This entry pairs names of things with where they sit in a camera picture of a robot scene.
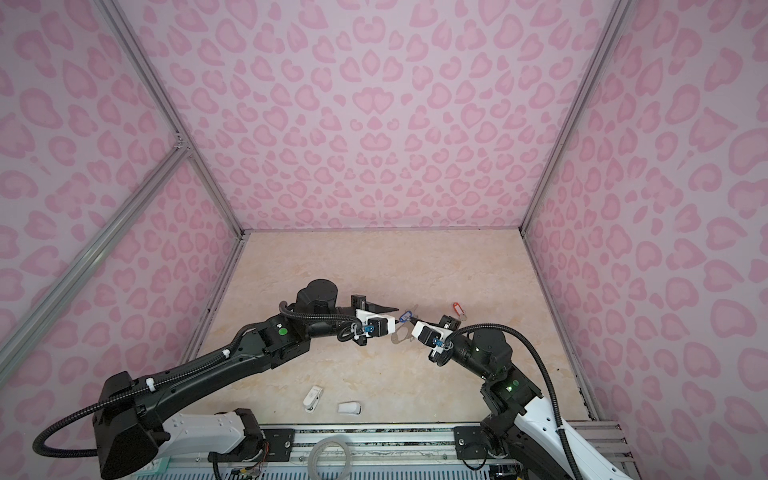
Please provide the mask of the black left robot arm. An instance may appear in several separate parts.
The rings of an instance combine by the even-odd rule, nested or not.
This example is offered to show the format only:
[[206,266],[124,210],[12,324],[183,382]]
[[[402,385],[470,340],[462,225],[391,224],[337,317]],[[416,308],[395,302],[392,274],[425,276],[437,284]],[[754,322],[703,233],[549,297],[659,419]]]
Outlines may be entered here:
[[106,405],[93,417],[101,477],[119,479],[138,471],[170,444],[165,421],[230,384],[307,353],[314,338],[364,346],[371,338],[393,333],[395,308],[371,303],[363,295],[339,306],[337,295],[333,282],[313,280],[294,302],[281,302],[277,314],[245,325],[214,352],[138,378],[126,371],[109,377],[100,395]]

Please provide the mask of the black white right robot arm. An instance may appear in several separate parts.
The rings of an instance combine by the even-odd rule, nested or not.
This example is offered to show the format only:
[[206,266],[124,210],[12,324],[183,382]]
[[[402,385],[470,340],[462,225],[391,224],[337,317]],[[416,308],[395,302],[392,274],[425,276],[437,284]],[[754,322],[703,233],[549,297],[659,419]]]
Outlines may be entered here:
[[[551,376],[536,348],[507,325],[480,323],[451,330],[448,325],[414,323],[411,336],[430,349],[438,366],[453,361],[483,380],[480,393],[489,414],[480,422],[486,451],[507,455],[539,479],[627,479],[561,414]],[[538,367],[539,387],[512,361],[507,338],[517,339]]]

